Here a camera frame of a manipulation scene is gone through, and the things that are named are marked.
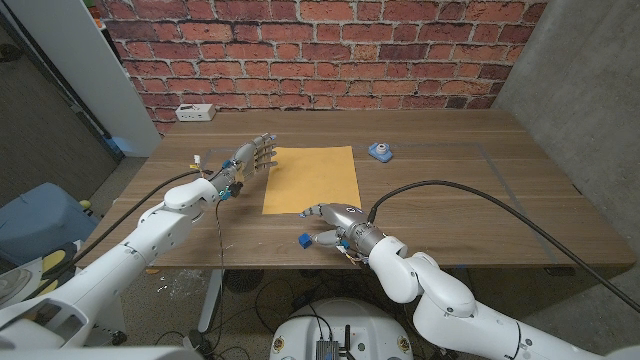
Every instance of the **blue object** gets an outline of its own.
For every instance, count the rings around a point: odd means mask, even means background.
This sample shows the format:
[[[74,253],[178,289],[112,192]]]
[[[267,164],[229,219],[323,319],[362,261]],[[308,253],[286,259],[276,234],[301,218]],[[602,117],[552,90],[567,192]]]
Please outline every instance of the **blue object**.
[[[393,156],[393,154],[391,153],[391,148],[387,143],[373,143],[373,145],[369,146],[369,155],[382,162],[391,160],[391,157]]]
[[[300,246],[302,246],[303,249],[306,249],[309,246],[311,246],[311,244],[313,244],[313,242],[311,241],[311,235],[307,233],[300,235],[298,237],[298,242],[300,243]]]
[[[22,265],[76,240],[86,240],[98,219],[60,187],[44,183],[0,208],[0,257]]]

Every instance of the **brick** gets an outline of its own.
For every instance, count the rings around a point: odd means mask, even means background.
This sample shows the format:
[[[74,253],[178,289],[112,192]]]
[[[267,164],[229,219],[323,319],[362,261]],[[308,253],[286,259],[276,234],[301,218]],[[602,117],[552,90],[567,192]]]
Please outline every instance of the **brick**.
[[[418,34],[418,26],[401,24],[393,31],[394,41],[415,41]]]
[[[176,115],[175,109],[165,109],[165,108],[156,108],[156,118],[160,120],[177,120],[178,116]],[[156,122],[156,124],[173,124],[166,122]]]
[[[442,109],[447,98],[444,96],[405,96],[402,99],[404,109]]]
[[[158,40],[177,40],[181,37],[178,26],[174,23],[153,23],[153,30]]]
[[[167,79],[169,90],[174,92],[211,92],[211,81],[208,79]]]
[[[339,96],[336,98],[339,109],[377,109],[378,98],[370,96]]]
[[[277,80],[262,79],[237,79],[236,89],[238,92],[273,94],[278,91]]]
[[[480,73],[480,65],[478,64],[460,64],[457,77],[478,77]]]
[[[494,43],[498,40],[500,26],[491,24],[478,24],[473,34],[473,41]]]
[[[171,75],[169,65],[163,61],[124,61],[129,75],[132,76],[167,76]]]
[[[506,80],[510,72],[511,66],[483,65],[478,78],[490,80]]]
[[[546,7],[547,7],[546,3],[538,3],[538,4],[529,5],[529,8],[522,15],[522,21],[530,22],[530,23],[537,23],[538,20],[540,20],[540,16],[542,16],[542,13],[544,12],[544,9]]]
[[[420,60],[424,59],[428,45],[381,45],[380,60]]]
[[[232,93],[235,91],[235,85],[231,79],[213,80],[213,89],[217,93]]]
[[[318,76],[323,78],[337,78],[340,73],[338,65],[330,63],[318,63]]]
[[[278,44],[276,45],[278,59],[292,60],[300,56],[300,47],[296,44]]]
[[[131,78],[131,83],[133,84],[133,87],[136,88],[136,90],[145,91],[144,86],[142,86],[142,81],[140,81],[139,78]]]
[[[495,99],[495,96],[475,97],[467,104],[467,109],[488,109]]]
[[[270,44],[229,44],[227,55],[235,59],[273,59]]]
[[[309,107],[311,101],[309,95],[271,95],[271,104],[282,107]]]
[[[176,94],[140,94],[147,106],[178,106],[180,98]]]
[[[175,124],[175,122],[158,122],[158,121],[153,122],[153,125],[156,127],[156,130],[158,131],[158,133],[163,135],[168,133],[169,130],[171,130],[171,127],[173,127],[173,124]]]
[[[391,40],[393,28],[391,25],[344,25],[342,27],[342,40],[356,42],[373,42]]]
[[[200,94],[181,94],[180,98],[182,98],[181,104],[204,104]]]
[[[268,95],[249,95],[249,106],[252,108],[271,107]]]
[[[389,63],[387,66],[387,76],[392,78],[403,78],[409,75],[409,64]]]
[[[420,41],[466,41],[471,33],[471,24],[432,23],[420,29]]]
[[[298,94],[302,90],[302,82],[300,80],[282,80],[280,89],[285,94]]]
[[[313,77],[314,66],[311,63],[272,63],[271,76]]]
[[[381,3],[359,2],[358,3],[358,20],[375,21],[380,19]]]
[[[351,49],[336,44],[303,44],[302,57],[309,60],[349,60]]]
[[[197,59],[200,51],[195,44],[153,43],[153,53],[162,59]]]
[[[353,81],[349,84],[349,95],[370,95],[371,81]]]
[[[133,0],[141,19],[184,19],[187,9],[181,0]]]
[[[224,59],[224,45],[222,44],[201,44],[200,50],[205,59]]]
[[[443,94],[483,95],[489,92],[491,84],[476,81],[452,80],[444,83],[440,90]]]
[[[435,80],[427,80],[418,84],[418,92],[420,95],[437,94],[440,90],[440,82]]]
[[[374,81],[373,93],[382,95],[407,95],[416,91],[415,81]]]
[[[502,59],[506,46],[456,45],[453,58],[456,60],[497,61]]]
[[[258,35],[257,25],[236,25],[233,28],[233,34],[238,41],[258,41],[260,35]]]
[[[533,28],[533,26],[505,25],[498,41],[525,44],[533,32]]]
[[[296,3],[292,1],[272,1],[271,16],[275,20],[297,20]]]
[[[221,20],[269,20],[269,3],[264,1],[216,1]]]
[[[239,94],[214,94],[204,95],[203,101],[216,107],[246,107],[247,99]]]
[[[384,77],[384,64],[351,63],[340,65],[343,79],[379,79]]]
[[[451,50],[453,50],[453,45],[431,45],[427,58],[429,60],[449,60],[451,58]]]
[[[521,2],[471,2],[464,16],[476,21],[518,21],[524,10]]]
[[[314,96],[313,107],[314,109],[331,109],[333,108],[333,98],[331,96]]]
[[[156,40],[156,32],[146,21],[107,21],[109,34],[114,39]]]
[[[180,31],[186,40],[231,41],[233,34],[228,24],[184,23]]]
[[[340,41],[340,25],[318,24],[318,41]]]
[[[443,4],[438,14],[438,20],[460,20],[464,14],[465,4],[450,2]]]
[[[148,92],[165,92],[167,87],[161,79],[142,79],[142,84]]]
[[[402,97],[400,96],[383,96],[380,99],[380,108],[381,109],[399,109],[401,100],[402,100]]]
[[[129,52],[125,49],[124,45],[121,42],[114,41],[113,44],[116,47],[116,51],[121,58],[128,58]]]
[[[426,1],[387,1],[384,7],[385,20],[428,21],[435,20],[438,5]]]
[[[464,96],[449,96],[447,98],[447,104],[444,106],[446,109],[464,109],[467,105],[467,98]]]
[[[208,1],[188,1],[187,9],[192,19],[215,19]]]
[[[416,78],[451,78],[456,71],[456,64],[415,64],[411,76]]]
[[[378,57],[376,45],[356,45],[353,49],[354,60],[375,60]]]
[[[263,24],[262,39],[274,41],[308,41],[313,27],[306,24]]]
[[[248,76],[269,76],[269,64],[264,61],[247,61],[244,63],[244,70]]]
[[[489,95],[498,95],[500,90],[502,90],[503,82],[495,82],[491,85],[491,89],[489,90]]]
[[[347,92],[347,82],[337,80],[307,80],[304,82],[304,92],[307,94],[344,94]]]
[[[516,60],[518,60],[518,57],[520,57],[520,54],[522,53],[523,49],[524,49],[524,46],[511,47],[511,49],[509,49],[509,52],[507,52],[506,60],[511,63],[515,63]]]
[[[300,16],[305,20],[353,20],[353,9],[346,2],[303,1]]]
[[[151,53],[151,48],[149,44],[144,42],[128,42],[127,50],[129,50],[129,54],[131,57],[136,59],[150,59],[153,58],[153,54]]]
[[[135,19],[136,14],[131,7],[121,2],[108,2],[107,6],[114,19]]]
[[[231,61],[201,62],[198,64],[200,75],[203,76],[240,76],[240,63]]]

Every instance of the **gray concrete wall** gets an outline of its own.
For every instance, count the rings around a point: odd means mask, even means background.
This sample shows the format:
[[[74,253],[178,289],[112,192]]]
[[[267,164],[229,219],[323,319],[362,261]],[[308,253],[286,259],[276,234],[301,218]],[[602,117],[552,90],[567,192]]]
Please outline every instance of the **gray concrete wall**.
[[[640,254],[640,1],[552,0],[493,107]],[[640,301],[638,265],[613,282]],[[640,316],[602,286],[523,320],[599,353],[640,344]]]

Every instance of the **table leg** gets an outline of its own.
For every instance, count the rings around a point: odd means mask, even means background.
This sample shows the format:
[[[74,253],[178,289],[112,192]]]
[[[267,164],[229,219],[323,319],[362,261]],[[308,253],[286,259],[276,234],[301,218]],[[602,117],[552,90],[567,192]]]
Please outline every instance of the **table leg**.
[[[200,313],[200,321],[198,322],[198,331],[204,333],[209,329],[211,320],[213,319],[214,310],[218,303],[218,297],[221,293],[222,275],[223,270],[215,269],[211,270],[211,279],[209,279],[209,287],[207,288],[207,295],[204,298],[204,305],[202,305],[202,312]]]

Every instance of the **yellow paper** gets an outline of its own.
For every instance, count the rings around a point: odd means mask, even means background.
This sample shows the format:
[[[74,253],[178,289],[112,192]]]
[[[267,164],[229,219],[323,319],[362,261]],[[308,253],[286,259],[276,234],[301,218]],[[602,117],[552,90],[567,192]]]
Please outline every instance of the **yellow paper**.
[[[276,148],[263,214],[299,213],[318,203],[361,207],[351,146]]]

